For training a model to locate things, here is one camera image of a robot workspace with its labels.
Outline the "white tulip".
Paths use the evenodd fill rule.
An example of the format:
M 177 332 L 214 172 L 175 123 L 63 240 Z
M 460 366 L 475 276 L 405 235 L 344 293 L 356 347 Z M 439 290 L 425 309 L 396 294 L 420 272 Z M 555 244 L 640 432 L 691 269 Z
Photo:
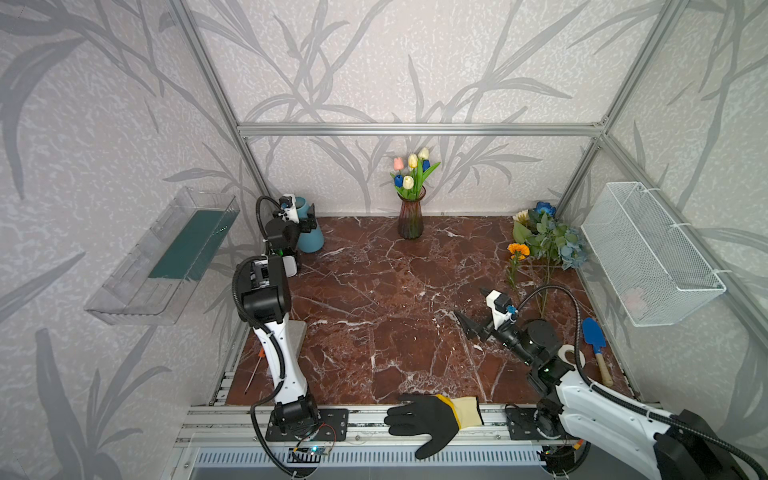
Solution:
M 431 162 L 431 160 L 430 160 L 430 149 L 427 148 L 427 147 L 423 147 L 418 153 L 415 153 L 415 154 L 417 155 L 418 160 L 419 160 L 419 173 L 418 173 L 418 176 L 416 177 L 416 183 L 415 183 L 416 192 L 417 192 L 417 195 L 419 195 L 421 193 L 421 190 L 422 190 L 422 188 L 424 186 L 425 181 L 440 166 L 440 163 L 439 162 L 436 162 L 436 163 L 432 163 Z M 425 173 L 422 172 L 422 160 L 423 159 L 428 159 L 430 161 L 430 164 L 431 164 L 429 170 L 427 172 L 425 172 Z

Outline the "orange handled screwdriver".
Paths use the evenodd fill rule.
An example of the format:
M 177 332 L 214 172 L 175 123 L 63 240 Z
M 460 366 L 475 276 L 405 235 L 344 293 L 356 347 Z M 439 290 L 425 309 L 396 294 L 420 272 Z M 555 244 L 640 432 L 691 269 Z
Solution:
M 264 359 L 264 357 L 265 357 L 265 351 L 264 351 L 263 348 L 261 348 L 259 350 L 259 352 L 256 354 L 256 363 L 255 363 L 255 365 L 253 367 L 253 370 L 252 370 L 252 372 L 250 374 L 249 380 L 248 380 L 248 382 L 247 382 L 247 384 L 246 384 L 246 386 L 244 388 L 244 391 L 243 391 L 244 395 L 248 394 L 248 392 L 249 392 L 249 390 L 250 390 L 250 388 L 251 388 L 251 386 L 253 384 L 253 381 L 255 379 L 255 376 L 256 376 L 256 374 L 258 372 L 260 364 L 261 364 L 262 360 Z

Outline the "pink glass vase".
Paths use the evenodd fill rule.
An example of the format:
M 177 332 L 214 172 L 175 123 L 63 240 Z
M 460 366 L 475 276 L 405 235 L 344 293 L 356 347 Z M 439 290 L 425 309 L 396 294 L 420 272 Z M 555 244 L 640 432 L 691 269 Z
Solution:
M 401 208 L 398 218 L 398 233 L 407 240 L 419 238 L 424 229 L 421 202 L 426 195 L 426 188 L 421 187 L 420 193 L 414 199 L 399 195 Z

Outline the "black and yellow work glove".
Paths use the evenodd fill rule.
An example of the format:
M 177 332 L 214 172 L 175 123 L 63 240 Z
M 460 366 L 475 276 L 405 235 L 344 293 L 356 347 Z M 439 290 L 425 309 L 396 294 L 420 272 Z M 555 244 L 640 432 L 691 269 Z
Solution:
M 449 398 L 441 394 L 401 394 L 400 405 L 389 408 L 384 418 L 392 436 L 429 435 L 415 452 L 417 460 L 443 450 L 460 430 L 480 427 L 484 420 L 474 396 Z

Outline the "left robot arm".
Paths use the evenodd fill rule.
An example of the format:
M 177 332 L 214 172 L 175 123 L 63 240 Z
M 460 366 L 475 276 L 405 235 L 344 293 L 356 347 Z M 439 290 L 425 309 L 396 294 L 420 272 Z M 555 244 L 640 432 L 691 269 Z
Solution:
M 235 270 L 231 291 L 238 316 L 257 335 L 270 368 L 274 390 L 271 422 L 283 435 L 304 436 L 319 427 L 320 413 L 298 364 L 290 327 L 288 279 L 299 271 L 296 246 L 300 225 L 278 216 L 257 225 L 267 247 Z

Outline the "teal ceramic vase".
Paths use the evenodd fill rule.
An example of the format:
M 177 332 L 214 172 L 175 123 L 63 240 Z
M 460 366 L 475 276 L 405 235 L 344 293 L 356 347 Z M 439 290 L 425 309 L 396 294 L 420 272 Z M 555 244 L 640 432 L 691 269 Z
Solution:
M 324 246 L 324 236 L 318 225 L 315 204 L 310 204 L 304 197 L 296 197 L 296 210 L 301 233 L 298 249 L 304 253 L 315 253 Z

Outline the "grey sharpening stone block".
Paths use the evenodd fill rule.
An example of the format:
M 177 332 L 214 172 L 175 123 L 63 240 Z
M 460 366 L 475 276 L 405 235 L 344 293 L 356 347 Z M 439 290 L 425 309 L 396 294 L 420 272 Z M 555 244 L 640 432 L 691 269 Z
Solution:
M 291 358 L 296 365 L 296 369 L 299 370 L 299 357 L 301 349 L 306 338 L 307 323 L 299 320 L 289 320 L 286 335 L 288 337 L 288 343 L 291 348 Z

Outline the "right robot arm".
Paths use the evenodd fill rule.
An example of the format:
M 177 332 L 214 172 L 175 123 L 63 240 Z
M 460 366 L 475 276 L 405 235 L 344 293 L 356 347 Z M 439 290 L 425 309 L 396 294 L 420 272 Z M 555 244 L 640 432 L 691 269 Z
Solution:
M 764 479 L 750 455 L 720 439 L 699 415 L 652 408 L 590 379 L 580 359 L 563 360 L 563 341 L 544 319 L 517 324 L 518 306 L 497 290 L 482 292 L 489 318 L 455 317 L 468 338 L 496 339 L 528 366 L 539 394 L 536 425 L 546 437 L 565 433 L 602 449 L 648 479 L 744 479 L 744 465 Z

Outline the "blue green flower bouquet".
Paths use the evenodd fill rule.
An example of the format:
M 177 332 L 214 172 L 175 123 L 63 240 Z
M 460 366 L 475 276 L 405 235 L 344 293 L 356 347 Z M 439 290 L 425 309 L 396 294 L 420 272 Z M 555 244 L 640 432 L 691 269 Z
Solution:
M 558 221 L 555 215 L 554 206 L 548 202 L 538 202 L 533 209 L 520 211 L 513 216 L 511 243 L 529 246 L 530 256 L 526 260 L 537 260 L 544 267 L 545 284 L 551 283 L 556 267 L 562 270 L 578 269 L 588 259 L 582 234 L 575 227 Z

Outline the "white tape roll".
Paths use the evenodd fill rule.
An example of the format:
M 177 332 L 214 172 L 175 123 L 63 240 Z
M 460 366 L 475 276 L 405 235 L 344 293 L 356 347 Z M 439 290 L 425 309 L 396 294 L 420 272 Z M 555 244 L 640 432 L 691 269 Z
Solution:
M 586 358 L 583 352 L 577 350 L 571 344 L 564 344 L 558 350 L 558 357 L 565 363 L 576 367 L 580 365 L 584 367 L 586 364 Z

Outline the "pink object in basket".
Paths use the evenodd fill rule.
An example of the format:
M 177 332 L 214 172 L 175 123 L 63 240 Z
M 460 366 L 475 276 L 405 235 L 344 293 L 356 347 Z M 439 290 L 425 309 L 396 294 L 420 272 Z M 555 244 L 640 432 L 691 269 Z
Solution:
M 645 300 L 645 291 L 642 288 L 635 287 L 626 290 L 621 300 L 632 320 L 642 320 L 649 311 L 649 306 Z

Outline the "clear acrylic wall shelf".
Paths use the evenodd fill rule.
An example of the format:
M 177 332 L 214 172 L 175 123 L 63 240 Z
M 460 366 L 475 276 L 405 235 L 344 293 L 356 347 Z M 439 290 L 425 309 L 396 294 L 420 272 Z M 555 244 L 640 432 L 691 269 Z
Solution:
M 181 188 L 85 311 L 113 326 L 175 324 L 239 212 L 233 194 Z

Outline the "orange marigold flower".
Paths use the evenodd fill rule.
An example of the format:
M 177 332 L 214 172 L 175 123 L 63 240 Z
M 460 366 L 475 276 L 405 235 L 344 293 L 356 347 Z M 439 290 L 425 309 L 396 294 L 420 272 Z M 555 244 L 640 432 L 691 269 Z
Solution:
M 521 264 L 530 256 L 529 246 L 521 243 L 511 243 L 508 245 L 507 250 L 510 253 L 506 269 L 506 281 L 510 287 L 516 288 L 516 275 L 520 269 Z

